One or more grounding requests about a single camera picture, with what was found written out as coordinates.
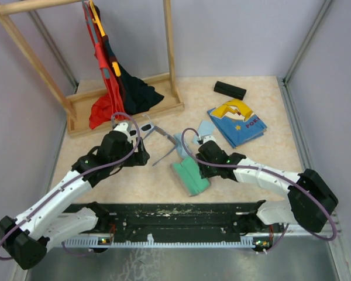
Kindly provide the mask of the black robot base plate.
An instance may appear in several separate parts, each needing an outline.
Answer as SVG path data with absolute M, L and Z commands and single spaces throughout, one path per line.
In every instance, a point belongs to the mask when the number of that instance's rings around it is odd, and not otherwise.
M 266 237 L 284 230 L 280 224 L 264 225 L 257 203 L 101 204 L 109 214 L 88 234 L 108 234 L 114 242 L 157 243 L 239 242 L 249 234 Z

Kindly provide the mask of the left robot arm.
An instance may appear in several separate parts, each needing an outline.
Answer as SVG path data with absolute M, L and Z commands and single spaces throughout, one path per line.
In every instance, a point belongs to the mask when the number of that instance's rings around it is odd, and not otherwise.
M 53 247 L 85 231 L 109 228 L 109 211 L 97 202 L 62 217 L 74 200 L 123 167 L 144 166 L 150 156 L 139 134 L 112 130 L 81 156 L 61 182 L 15 218 L 0 220 L 0 248 L 23 270 L 37 265 Z

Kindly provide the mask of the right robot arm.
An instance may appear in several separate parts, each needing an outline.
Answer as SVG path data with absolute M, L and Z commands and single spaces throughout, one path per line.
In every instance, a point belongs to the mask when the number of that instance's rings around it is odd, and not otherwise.
M 271 168 L 240 153 L 228 155 L 212 140 L 199 147 L 196 158 L 202 177 L 254 184 L 282 197 L 282 201 L 264 201 L 250 216 L 250 226 L 258 232 L 284 223 L 318 234 L 338 205 L 327 183 L 312 169 L 297 173 Z

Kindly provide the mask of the grey glasses case green lining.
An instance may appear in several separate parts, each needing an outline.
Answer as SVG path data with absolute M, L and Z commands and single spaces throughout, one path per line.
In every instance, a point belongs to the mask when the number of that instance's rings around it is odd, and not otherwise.
M 201 177 L 198 163 L 190 156 L 179 163 L 172 163 L 171 168 L 190 197 L 203 193 L 211 186 L 208 179 Z

